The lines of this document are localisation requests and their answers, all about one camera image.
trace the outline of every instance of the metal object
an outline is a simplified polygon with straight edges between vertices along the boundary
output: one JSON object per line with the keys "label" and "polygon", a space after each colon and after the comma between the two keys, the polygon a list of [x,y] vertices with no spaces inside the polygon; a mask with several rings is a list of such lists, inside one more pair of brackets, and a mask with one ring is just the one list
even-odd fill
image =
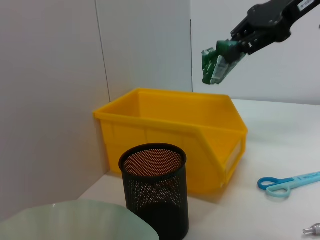
{"label": "metal object", "polygon": [[320,235],[320,223],[312,225],[308,229],[303,229],[303,233],[306,235]]}
{"label": "metal object", "polygon": [[231,41],[243,42],[223,55],[231,64],[243,53],[253,54],[291,36],[292,25],[320,5],[320,0],[271,0],[252,7],[247,17],[231,32]]}
{"label": "metal object", "polygon": [[[314,172],[285,179],[263,177],[258,181],[258,187],[262,190],[265,190],[266,194],[272,197],[288,198],[291,194],[292,189],[299,188],[319,181],[320,172]],[[265,182],[271,182],[271,184],[264,185],[263,183]]]}

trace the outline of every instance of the label sticker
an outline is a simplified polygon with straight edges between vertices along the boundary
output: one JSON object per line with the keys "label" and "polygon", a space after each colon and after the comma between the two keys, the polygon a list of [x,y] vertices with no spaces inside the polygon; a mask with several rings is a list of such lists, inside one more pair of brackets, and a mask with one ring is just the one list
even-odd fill
{"label": "label sticker", "polygon": [[309,7],[311,4],[313,4],[315,2],[315,0],[304,0],[302,2],[300,2],[298,4],[298,8],[300,10],[300,12],[302,12],[304,9],[306,9],[307,7]]}

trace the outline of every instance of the scissors blade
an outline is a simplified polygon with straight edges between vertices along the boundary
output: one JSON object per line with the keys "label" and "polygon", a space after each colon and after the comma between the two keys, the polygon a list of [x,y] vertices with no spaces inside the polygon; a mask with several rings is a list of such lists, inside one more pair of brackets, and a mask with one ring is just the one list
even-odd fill
{"label": "scissors blade", "polygon": [[291,189],[305,186],[308,184],[313,184],[320,181],[320,171],[313,172],[305,175],[293,177],[294,181],[290,185]]}

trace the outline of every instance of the blue scissors handle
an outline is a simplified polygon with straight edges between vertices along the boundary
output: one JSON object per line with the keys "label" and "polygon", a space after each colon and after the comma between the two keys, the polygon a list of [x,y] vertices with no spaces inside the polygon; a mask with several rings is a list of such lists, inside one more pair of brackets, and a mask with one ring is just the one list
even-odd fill
{"label": "blue scissors handle", "polygon": [[266,189],[266,194],[274,198],[287,198],[291,194],[291,186],[288,184],[277,184],[270,186]]}
{"label": "blue scissors handle", "polygon": [[[262,190],[267,190],[268,187],[272,187],[272,186],[276,186],[279,184],[284,184],[284,183],[288,183],[288,182],[292,182],[292,181],[294,181],[294,179],[292,177],[284,178],[284,179],[278,179],[278,178],[274,178],[274,177],[263,177],[263,178],[259,179],[258,187]],[[271,182],[271,184],[264,185],[263,183],[265,183],[265,182]]]}

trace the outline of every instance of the white wall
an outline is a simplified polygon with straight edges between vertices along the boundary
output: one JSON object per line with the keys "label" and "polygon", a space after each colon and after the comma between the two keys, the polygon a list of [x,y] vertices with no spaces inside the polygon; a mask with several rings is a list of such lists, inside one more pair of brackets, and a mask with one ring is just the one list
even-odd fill
{"label": "white wall", "polygon": [[1,0],[0,33],[1,221],[104,174],[92,111],[109,96],[94,0]]}
{"label": "white wall", "polygon": [[296,22],[287,41],[247,56],[220,85],[202,83],[201,51],[230,38],[248,10],[264,2],[191,0],[193,90],[236,99],[320,105],[320,6]]}
{"label": "white wall", "polygon": [[189,0],[97,0],[111,100],[137,88],[192,90]]}

